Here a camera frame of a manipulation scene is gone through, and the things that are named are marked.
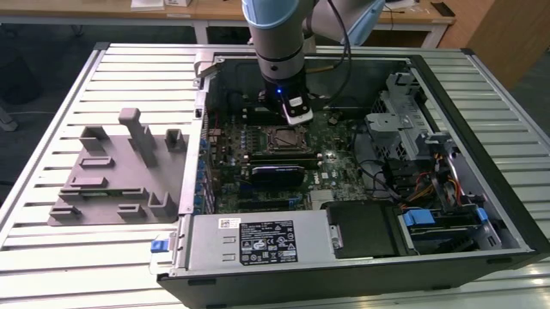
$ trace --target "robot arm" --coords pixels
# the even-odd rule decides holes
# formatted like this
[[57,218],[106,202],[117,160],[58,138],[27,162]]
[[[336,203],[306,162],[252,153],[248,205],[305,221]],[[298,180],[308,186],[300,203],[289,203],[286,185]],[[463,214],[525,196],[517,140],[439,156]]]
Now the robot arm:
[[[333,4],[352,45],[363,44],[384,0],[337,0]],[[312,119],[305,88],[302,28],[339,41],[344,33],[327,0],[242,0],[242,13],[254,43],[265,84],[265,107],[289,125]]]

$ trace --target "power supply label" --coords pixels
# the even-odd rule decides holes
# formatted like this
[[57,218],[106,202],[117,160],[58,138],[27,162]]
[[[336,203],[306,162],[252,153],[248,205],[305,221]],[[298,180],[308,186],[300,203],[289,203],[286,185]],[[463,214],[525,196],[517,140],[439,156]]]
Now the power supply label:
[[241,223],[238,233],[244,266],[297,262],[292,221]]

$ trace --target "slotted metal table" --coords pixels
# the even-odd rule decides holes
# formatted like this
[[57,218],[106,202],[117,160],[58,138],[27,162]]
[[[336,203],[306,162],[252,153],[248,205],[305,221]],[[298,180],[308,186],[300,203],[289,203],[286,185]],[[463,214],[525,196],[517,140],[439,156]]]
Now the slotted metal table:
[[[49,227],[48,212],[74,164],[82,127],[122,134],[117,112],[141,110],[153,134],[192,127],[194,68],[246,46],[98,44],[0,209],[1,308],[182,308],[149,273],[150,240],[174,224]],[[320,53],[340,52],[319,48]],[[550,139],[475,55],[460,50],[356,48],[420,54],[540,229],[550,235]],[[548,260],[460,288],[264,305],[261,308],[547,308]]]

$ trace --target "workbench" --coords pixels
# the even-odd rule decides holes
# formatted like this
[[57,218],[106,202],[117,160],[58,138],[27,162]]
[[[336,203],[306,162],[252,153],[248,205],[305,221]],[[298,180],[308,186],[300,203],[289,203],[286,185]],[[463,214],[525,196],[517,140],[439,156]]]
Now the workbench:
[[[336,47],[320,53],[340,53]],[[0,208],[2,309],[181,308],[149,273],[150,240],[174,224],[50,227],[48,212],[76,162],[85,125],[124,133],[121,108],[141,110],[152,134],[192,128],[196,65],[246,46],[97,44]],[[536,223],[550,235],[550,139],[473,55],[459,50],[353,48],[355,54],[424,57]],[[439,116],[428,106],[439,128]],[[456,289],[254,308],[547,308],[548,261],[496,272]]]
[[[149,12],[130,12],[129,4],[130,0],[2,0],[0,23],[190,26],[197,44],[208,44],[208,27],[246,27],[240,0],[193,0],[188,7]],[[415,9],[383,12],[375,30],[427,32],[421,47],[435,48],[453,21],[421,0]]]

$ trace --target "motherboard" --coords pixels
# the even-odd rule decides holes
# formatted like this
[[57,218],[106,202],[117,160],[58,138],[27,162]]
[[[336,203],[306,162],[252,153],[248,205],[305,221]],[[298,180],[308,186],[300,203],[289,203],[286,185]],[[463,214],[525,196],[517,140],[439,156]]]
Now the motherboard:
[[368,198],[349,149],[352,120],[319,111],[288,127],[249,113],[209,130],[216,213],[319,209],[325,201]]

